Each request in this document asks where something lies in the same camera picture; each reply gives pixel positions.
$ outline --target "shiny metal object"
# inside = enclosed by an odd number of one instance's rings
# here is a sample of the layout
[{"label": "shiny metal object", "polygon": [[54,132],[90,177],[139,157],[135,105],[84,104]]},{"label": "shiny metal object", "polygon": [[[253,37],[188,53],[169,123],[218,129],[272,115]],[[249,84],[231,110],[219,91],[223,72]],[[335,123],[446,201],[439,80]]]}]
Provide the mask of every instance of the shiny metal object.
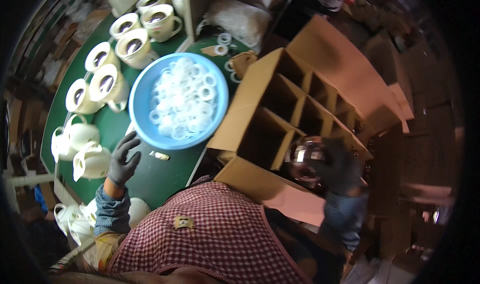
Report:
[{"label": "shiny metal object", "polygon": [[300,185],[310,189],[321,186],[321,179],[309,165],[312,160],[327,161],[327,155],[320,136],[300,137],[293,142],[285,155],[290,175]]}]

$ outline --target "plastic bag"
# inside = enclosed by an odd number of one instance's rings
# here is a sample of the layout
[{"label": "plastic bag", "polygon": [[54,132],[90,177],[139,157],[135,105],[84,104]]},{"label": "plastic bag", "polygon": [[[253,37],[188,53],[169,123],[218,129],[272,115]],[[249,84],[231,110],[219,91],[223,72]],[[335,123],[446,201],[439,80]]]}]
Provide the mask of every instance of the plastic bag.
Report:
[{"label": "plastic bag", "polygon": [[205,15],[211,25],[218,25],[247,47],[260,52],[270,14],[237,0],[216,0]]}]

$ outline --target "ceramic teapot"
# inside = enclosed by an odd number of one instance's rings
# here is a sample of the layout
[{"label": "ceramic teapot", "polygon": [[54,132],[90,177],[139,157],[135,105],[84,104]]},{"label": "ceramic teapot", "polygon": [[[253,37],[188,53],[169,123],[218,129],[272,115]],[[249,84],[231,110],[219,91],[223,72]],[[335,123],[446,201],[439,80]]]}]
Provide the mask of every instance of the ceramic teapot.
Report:
[{"label": "ceramic teapot", "polygon": [[53,131],[51,150],[55,162],[73,161],[74,156],[78,153],[70,147],[70,141],[63,134],[57,134],[59,131],[63,132],[63,127],[58,127]]},{"label": "ceramic teapot", "polygon": [[[73,123],[75,118],[81,119],[81,123]],[[88,124],[86,118],[81,114],[72,115],[65,129],[63,135],[70,143],[70,148],[79,151],[87,142],[100,141],[100,131],[92,124]]]},{"label": "ceramic teapot", "polygon": [[90,225],[80,210],[76,210],[68,215],[67,223],[70,235],[77,245],[81,246],[87,239],[95,237],[93,234],[94,226]]},{"label": "ceramic teapot", "polygon": [[69,232],[68,217],[74,214],[78,210],[78,205],[66,206],[65,204],[58,203],[53,208],[53,216],[59,229],[67,236]]},{"label": "ceramic teapot", "polygon": [[99,179],[107,176],[110,166],[110,150],[92,141],[83,146],[73,159],[73,180]]}]

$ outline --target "workbench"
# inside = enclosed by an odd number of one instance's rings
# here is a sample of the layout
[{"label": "workbench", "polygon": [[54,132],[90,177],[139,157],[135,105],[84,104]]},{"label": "workbench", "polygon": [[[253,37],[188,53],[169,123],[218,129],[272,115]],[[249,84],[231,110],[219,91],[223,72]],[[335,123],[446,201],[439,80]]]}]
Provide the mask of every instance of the workbench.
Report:
[{"label": "workbench", "polygon": [[[88,53],[100,42],[109,40],[110,34],[108,30],[114,21],[115,17],[110,14],[105,17],[93,31],[76,54],[58,87],[46,121],[40,154],[45,167],[50,173],[53,173],[55,170],[55,161],[51,154],[51,137],[57,127],[63,126],[65,118],[67,117],[68,112],[65,108],[65,97],[68,89],[76,79],[85,76],[84,62]],[[187,35],[185,32],[180,31],[164,43],[152,43],[152,48],[162,57],[175,53],[186,38]],[[242,43],[235,40],[233,42],[238,46],[237,49],[239,52],[248,50]],[[216,44],[216,37],[208,37],[194,42],[186,51],[202,54],[201,48]],[[204,56],[217,64],[220,70],[224,72],[231,99],[238,84],[230,80],[230,73],[224,69],[224,64],[229,58]],[[121,63],[121,68],[126,81],[132,86],[141,70],[128,67],[123,62]],[[86,118],[90,123],[98,127],[100,131],[100,144],[111,151],[114,150],[118,141],[125,135],[131,122],[128,107],[120,113],[113,113],[108,106],[105,106],[97,113],[87,115]],[[130,197],[143,199],[151,209],[161,206],[173,193],[190,183],[196,167],[203,157],[207,142],[208,140],[184,150],[167,151],[154,148],[142,141],[138,147],[132,150],[132,154],[137,150],[141,152],[141,160],[135,171],[135,175],[127,182]],[[157,159],[149,155],[152,151],[167,154],[171,159],[168,161]],[[88,180],[83,178],[79,179],[78,182],[74,182],[72,162],[59,161],[57,171],[57,173],[63,177],[64,182],[70,186],[71,190],[73,190],[76,196],[85,204],[94,198],[95,191],[104,182],[104,179]]]}]

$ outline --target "gray work glove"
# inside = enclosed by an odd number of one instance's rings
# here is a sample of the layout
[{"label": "gray work glove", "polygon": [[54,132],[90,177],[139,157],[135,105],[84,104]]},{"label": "gray work glove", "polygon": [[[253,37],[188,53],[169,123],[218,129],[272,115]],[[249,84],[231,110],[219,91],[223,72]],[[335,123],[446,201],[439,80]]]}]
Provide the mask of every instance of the gray work glove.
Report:
[{"label": "gray work glove", "polygon": [[135,168],[140,161],[140,151],[137,151],[130,161],[126,162],[128,151],[140,144],[138,138],[134,139],[136,135],[137,132],[132,131],[123,137],[110,158],[110,170],[107,177],[119,188],[124,187],[128,179],[134,175]]},{"label": "gray work glove", "polygon": [[341,139],[322,139],[327,161],[310,160],[309,164],[324,185],[333,193],[347,196],[352,189],[363,186],[360,179],[363,172],[362,162],[345,148]]}]

